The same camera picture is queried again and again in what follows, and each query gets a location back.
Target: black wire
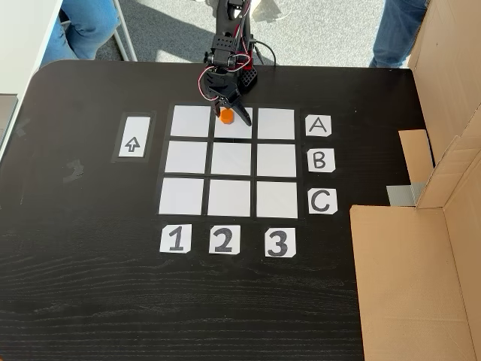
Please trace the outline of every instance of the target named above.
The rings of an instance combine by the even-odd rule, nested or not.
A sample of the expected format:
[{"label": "black wire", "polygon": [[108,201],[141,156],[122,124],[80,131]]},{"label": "black wire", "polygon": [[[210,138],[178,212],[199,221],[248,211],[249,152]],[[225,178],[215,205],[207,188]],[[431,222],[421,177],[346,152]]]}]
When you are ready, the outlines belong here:
[{"label": "black wire", "polygon": [[261,51],[259,50],[259,48],[257,47],[257,45],[254,45],[254,49],[256,50],[257,57],[259,58],[261,64],[264,65],[264,60],[263,60],[263,58],[262,58]]},{"label": "black wire", "polygon": [[263,43],[262,41],[259,41],[259,40],[256,40],[256,43],[259,43],[261,45],[264,45],[266,48],[268,48],[271,53],[272,53],[272,56],[274,57],[274,66],[276,66],[277,64],[277,61],[276,61],[276,54],[274,53],[274,51],[272,50],[272,48],[270,46],[268,46],[266,43]]}]

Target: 3x3 grid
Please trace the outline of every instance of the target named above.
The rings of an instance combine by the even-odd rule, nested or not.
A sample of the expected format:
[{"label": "3x3 grid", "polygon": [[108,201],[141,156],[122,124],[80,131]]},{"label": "3x3 grid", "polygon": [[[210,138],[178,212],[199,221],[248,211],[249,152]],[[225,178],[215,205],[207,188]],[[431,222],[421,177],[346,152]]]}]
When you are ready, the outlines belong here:
[{"label": "3x3 grid", "polygon": [[295,112],[247,111],[252,127],[237,114],[227,125],[210,107],[175,106],[159,214],[298,218]]}]

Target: robotic arm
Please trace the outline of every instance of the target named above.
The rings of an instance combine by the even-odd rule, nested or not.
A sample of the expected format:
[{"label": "robotic arm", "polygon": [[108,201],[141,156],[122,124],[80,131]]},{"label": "robotic arm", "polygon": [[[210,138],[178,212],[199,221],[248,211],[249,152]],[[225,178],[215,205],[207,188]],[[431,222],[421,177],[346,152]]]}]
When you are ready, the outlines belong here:
[{"label": "robotic arm", "polygon": [[254,38],[250,34],[251,0],[219,0],[216,34],[210,53],[205,53],[206,69],[198,79],[198,88],[211,102],[216,115],[220,107],[232,108],[242,120],[252,120],[241,103],[257,81],[253,67]]}]

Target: chair leg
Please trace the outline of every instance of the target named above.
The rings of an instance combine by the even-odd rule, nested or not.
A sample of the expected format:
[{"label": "chair leg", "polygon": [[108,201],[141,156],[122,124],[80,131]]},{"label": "chair leg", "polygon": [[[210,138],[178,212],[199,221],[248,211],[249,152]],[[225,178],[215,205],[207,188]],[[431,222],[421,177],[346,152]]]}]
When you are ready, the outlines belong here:
[{"label": "chair leg", "polygon": [[123,61],[128,62],[129,57],[127,56],[126,49],[123,47],[122,39],[120,38],[117,30],[115,30],[115,32],[113,32],[113,37],[115,38],[115,41],[117,42],[117,46],[119,47],[120,54],[122,55]]},{"label": "chair leg", "polygon": [[117,11],[119,11],[120,25],[122,26],[123,33],[127,40],[127,48],[129,49],[130,57],[132,58],[132,61],[137,62],[137,55],[135,54],[134,45],[132,44],[126,20],[124,19],[122,9],[120,8],[119,0],[113,0],[113,3],[115,4]]}]

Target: jeans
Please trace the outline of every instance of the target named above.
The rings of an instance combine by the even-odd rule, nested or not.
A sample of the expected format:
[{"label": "jeans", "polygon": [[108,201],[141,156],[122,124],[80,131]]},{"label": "jeans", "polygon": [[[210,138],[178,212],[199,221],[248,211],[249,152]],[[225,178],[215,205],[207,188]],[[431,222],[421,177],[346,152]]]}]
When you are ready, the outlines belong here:
[{"label": "jeans", "polygon": [[427,0],[385,0],[371,68],[399,68],[413,49]]},{"label": "jeans", "polygon": [[119,25],[112,0],[63,0],[62,10],[71,25],[64,31],[57,17],[41,66],[60,59],[94,59]]}]

